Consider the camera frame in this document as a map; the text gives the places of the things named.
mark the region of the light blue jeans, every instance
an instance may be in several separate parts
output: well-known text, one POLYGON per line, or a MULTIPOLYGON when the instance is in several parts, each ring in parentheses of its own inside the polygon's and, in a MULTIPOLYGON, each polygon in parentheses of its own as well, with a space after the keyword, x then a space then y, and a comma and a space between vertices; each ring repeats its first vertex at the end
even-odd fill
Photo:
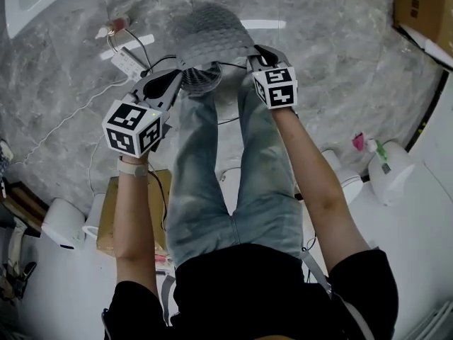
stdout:
POLYGON ((244 144, 237 209, 229 215, 215 175, 214 93, 183 99, 180 150, 166 218, 176 267, 201 254, 254 243, 297 258, 302 254, 302 207, 294 198, 289 159, 270 112, 254 89, 238 94, 244 144))

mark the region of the power strip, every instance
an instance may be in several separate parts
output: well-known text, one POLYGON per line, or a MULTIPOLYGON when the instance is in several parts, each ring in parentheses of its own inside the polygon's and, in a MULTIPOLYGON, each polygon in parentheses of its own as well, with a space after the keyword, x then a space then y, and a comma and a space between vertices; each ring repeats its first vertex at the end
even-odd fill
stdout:
POLYGON ((111 62, 118 69, 126 73, 130 79, 136 82, 141 79, 140 73, 147 70, 147 68, 125 47, 122 47, 115 53, 111 62))

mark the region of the white watch strap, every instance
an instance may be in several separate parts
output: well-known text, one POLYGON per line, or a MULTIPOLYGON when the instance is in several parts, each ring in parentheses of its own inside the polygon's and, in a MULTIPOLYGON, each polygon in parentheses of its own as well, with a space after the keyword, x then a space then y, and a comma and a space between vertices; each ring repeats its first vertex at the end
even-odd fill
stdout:
POLYGON ((121 160, 121 157, 118 157, 116 168, 122 173, 133 176, 146 176, 148 174, 148 165, 129 164, 121 160))

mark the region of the person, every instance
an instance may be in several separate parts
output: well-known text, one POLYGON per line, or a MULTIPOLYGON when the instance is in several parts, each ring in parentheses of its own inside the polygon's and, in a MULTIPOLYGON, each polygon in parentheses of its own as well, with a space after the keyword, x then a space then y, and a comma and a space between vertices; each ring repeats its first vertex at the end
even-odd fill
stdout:
MULTIPOLYGON (((252 86, 241 86, 244 151, 237 208, 230 216, 214 172, 214 94, 191 95, 181 104, 180 151, 165 222, 179 312, 167 327, 156 287, 147 178, 120 173, 117 286, 103 315, 105 338, 390 339, 398 293, 386 254, 363 239, 336 175, 294 111, 268 110, 252 86), (304 281, 302 207, 294 198, 294 177, 332 297, 304 281)), ((146 165, 147 155, 122 160, 146 165)))

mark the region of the cardboard box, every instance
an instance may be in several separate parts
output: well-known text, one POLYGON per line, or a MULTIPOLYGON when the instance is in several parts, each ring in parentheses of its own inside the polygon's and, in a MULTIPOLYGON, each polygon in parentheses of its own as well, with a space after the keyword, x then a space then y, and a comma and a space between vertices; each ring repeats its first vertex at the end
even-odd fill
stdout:
POLYGON ((26 234, 39 237, 49 206, 21 181, 11 185, 5 181, 5 185, 7 195, 6 198, 0 195, 0 202, 12 215, 27 224, 26 234))
POLYGON ((394 26, 434 60, 453 69, 453 0, 395 0, 394 26))
MULTIPOLYGON (((165 203, 168 207, 168 197, 170 194, 171 172, 169 170, 156 171, 164 190, 165 203)), ((115 256, 113 250, 113 220, 115 218, 116 198, 118 194, 118 177, 111 178, 108 183, 102 207, 101 219, 99 220, 97 247, 100 251, 115 256)), ((162 192, 156 178, 148 174, 148 204, 153 224, 154 240, 162 248, 166 249, 165 234, 161 228, 162 217, 165 213, 162 192)))

